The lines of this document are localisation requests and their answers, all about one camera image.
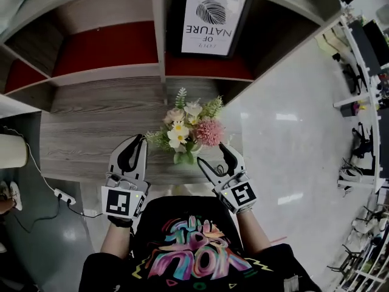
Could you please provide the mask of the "white table with equipment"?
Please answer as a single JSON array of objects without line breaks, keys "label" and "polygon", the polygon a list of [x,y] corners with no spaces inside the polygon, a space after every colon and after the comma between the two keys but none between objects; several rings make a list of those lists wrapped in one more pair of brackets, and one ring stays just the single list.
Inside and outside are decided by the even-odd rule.
[{"label": "white table with equipment", "polygon": [[338,186],[353,187],[353,188],[363,188],[363,189],[372,189],[374,192],[378,192],[383,186],[385,179],[380,177],[380,172],[383,168],[380,166],[380,131],[379,131],[379,120],[381,117],[378,115],[379,101],[382,99],[381,93],[378,86],[380,85],[380,79],[377,74],[370,75],[369,67],[366,65],[365,60],[361,54],[359,46],[353,36],[353,32],[356,29],[349,27],[346,17],[344,15],[339,18],[340,23],[342,24],[342,29],[344,34],[349,42],[352,53],[356,59],[356,63],[361,67],[362,75],[367,84],[367,91],[361,93],[358,96],[349,97],[347,99],[341,100],[333,104],[333,107],[340,108],[347,104],[357,102],[359,100],[367,100],[370,103],[370,122],[372,127],[372,137],[373,137],[373,157],[375,157],[374,162],[374,175],[365,176],[362,175],[359,179],[354,181],[346,180],[346,177],[343,176],[342,179],[337,180]]}]

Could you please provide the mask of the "black wristband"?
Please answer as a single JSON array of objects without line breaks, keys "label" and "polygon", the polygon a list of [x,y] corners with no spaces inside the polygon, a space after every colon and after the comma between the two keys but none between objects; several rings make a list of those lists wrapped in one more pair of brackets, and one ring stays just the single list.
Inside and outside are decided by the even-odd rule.
[{"label": "black wristband", "polygon": [[133,225],[133,220],[124,220],[123,218],[114,217],[114,216],[108,216],[108,220],[117,226],[118,228],[131,228]]}]

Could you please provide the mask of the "black computer monitor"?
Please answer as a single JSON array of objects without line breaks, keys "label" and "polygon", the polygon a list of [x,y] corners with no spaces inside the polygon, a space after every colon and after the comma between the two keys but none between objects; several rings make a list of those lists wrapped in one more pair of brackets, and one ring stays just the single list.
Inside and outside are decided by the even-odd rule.
[{"label": "black computer monitor", "polygon": [[373,20],[365,25],[355,20],[348,27],[351,29],[366,67],[370,69],[369,75],[383,74],[382,67],[389,63],[389,45],[379,26]]}]

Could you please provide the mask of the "white storage rack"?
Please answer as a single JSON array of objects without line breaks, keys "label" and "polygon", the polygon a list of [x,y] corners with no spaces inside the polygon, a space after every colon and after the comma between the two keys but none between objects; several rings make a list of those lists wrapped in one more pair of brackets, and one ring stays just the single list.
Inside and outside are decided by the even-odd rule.
[{"label": "white storage rack", "polygon": [[389,281],[389,255],[365,260],[336,287],[340,292],[378,292]]}]

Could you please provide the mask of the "black framed leaf print picture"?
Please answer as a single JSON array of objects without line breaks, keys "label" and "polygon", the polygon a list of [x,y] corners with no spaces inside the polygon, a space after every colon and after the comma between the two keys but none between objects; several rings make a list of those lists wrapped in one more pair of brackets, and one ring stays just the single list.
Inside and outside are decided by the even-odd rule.
[{"label": "black framed leaf print picture", "polygon": [[233,57],[253,0],[171,0],[167,51],[178,57]]}]

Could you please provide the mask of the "wooden shelf unit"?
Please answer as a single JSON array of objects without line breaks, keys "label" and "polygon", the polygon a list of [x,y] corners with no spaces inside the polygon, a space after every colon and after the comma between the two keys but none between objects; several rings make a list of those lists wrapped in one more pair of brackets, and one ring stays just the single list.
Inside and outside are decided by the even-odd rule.
[{"label": "wooden shelf unit", "polygon": [[171,0],[25,0],[0,33],[0,93],[53,110],[67,85],[154,77],[211,80],[231,102],[335,20],[340,0],[253,0],[230,59],[167,51]]}]

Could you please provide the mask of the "person's right forearm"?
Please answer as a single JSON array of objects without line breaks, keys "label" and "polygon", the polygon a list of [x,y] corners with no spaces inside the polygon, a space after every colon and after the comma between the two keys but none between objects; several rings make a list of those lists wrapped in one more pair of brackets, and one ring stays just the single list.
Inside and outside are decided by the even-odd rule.
[{"label": "person's right forearm", "polygon": [[252,210],[237,213],[236,218],[238,220],[241,241],[246,253],[255,255],[271,247],[270,240],[255,218]]}]

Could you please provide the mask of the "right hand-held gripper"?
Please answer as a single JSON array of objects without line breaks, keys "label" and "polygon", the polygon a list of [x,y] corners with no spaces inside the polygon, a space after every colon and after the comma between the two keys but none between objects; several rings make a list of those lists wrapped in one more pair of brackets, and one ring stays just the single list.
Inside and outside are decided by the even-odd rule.
[{"label": "right hand-held gripper", "polygon": [[253,182],[247,176],[243,156],[231,145],[220,143],[224,162],[228,169],[225,172],[222,165],[213,168],[206,160],[197,157],[197,163],[205,177],[214,185],[213,191],[233,214],[250,210],[257,201]]}]

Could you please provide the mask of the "white ceramic vase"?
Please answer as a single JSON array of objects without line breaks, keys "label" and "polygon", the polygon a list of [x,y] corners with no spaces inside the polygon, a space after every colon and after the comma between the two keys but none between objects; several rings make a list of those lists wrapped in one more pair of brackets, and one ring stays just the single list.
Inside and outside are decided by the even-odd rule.
[{"label": "white ceramic vase", "polygon": [[[184,146],[181,144],[180,147],[176,149],[176,152],[186,153],[188,151],[188,148],[187,148],[188,145],[189,144],[186,144],[186,146]],[[200,154],[201,150],[202,150],[202,145],[199,143],[194,144],[190,148],[190,152],[192,153],[193,156],[198,156]]]}]

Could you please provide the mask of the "black office chair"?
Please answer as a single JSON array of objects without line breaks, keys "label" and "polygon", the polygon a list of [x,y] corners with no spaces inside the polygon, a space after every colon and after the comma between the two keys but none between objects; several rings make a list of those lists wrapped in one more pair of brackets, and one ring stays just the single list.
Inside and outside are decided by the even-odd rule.
[{"label": "black office chair", "polygon": [[361,127],[361,133],[355,128],[352,129],[353,135],[359,140],[359,146],[353,150],[352,155],[359,159],[363,159],[366,153],[373,155],[373,127],[371,127],[371,134],[368,139],[365,137],[362,122],[358,123],[358,127]]}]

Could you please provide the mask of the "person's left forearm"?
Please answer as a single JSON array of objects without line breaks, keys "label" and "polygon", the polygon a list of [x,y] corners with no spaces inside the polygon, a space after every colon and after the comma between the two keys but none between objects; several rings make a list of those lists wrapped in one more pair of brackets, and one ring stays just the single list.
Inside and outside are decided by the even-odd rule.
[{"label": "person's left forearm", "polygon": [[111,223],[100,252],[125,259],[129,254],[130,236],[130,228],[118,227]]}]

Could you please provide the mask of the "pink and white artificial flowers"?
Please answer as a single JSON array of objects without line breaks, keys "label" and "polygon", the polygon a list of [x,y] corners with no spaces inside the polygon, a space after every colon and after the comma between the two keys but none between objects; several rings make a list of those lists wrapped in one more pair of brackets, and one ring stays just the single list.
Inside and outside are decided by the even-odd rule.
[{"label": "pink and white artificial flowers", "polygon": [[[222,142],[225,127],[219,119],[224,109],[221,96],[206,103],[199,99],[188,100],[187,90],[180,88],[174,100],[174,107],[166,112],[163,125],[155,132],[147,132],[144,138],[153,147],[173,155],[174,164],[195,163],[190,148],[199,143],[212,148]],[[186,153],[176,152],[180,145],[187,146]]]}]

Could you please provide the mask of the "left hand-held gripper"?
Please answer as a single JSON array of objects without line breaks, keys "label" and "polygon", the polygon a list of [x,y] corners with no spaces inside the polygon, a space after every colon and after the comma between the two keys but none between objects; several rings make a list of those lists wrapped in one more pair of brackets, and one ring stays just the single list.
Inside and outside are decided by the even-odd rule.
[{"label": "left hand-held gripper", "polygon": [[136,219],[148,195],[150,183],[144,181],[148,144],[141,134],[124,140],[111,153],[106,183],[102,186],[102,212],[105,215]]}]

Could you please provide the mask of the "white power strip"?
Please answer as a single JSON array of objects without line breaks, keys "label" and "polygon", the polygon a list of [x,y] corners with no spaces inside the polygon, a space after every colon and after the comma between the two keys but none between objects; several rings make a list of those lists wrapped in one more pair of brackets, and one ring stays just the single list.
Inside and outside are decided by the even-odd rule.
[{"label": "white power strip", "polygon": [[55,189],[53,192],[57,198],[61,199],[62,201],[64,201],[68,205],[74,205],[76,203],[76,200],[74,197],[68,195],[67,193],[65,193],[64,191],[62,191],[60,189]]}]

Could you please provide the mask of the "grey wooden shelf desk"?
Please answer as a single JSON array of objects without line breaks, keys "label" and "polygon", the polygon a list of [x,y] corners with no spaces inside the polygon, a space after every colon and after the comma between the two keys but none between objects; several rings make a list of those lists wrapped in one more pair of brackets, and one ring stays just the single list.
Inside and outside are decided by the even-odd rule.
[{"label": "grey wooden shelf desk", "polygon": [[[5,31],[24,1],[0,0],[0,33]],[[251,92],[259,79],[244,92]],[[173,107],[175,93],[183,87],[191,99],[206,102],[222,97],[225,140],[242,151],[240,110],[233,103],[235,99],[225,102],[211,80],[172,80],[167,87],[166,99],[159,95],[154,77],[139,81],[130,78],[113,82],[102,80],[62,86],[53,101],[53,110],[38,109],[41,111],[40,166],[43,175],[79,182],[103,179],[113,149],[133,134],[158,130],[167,110]]]}]

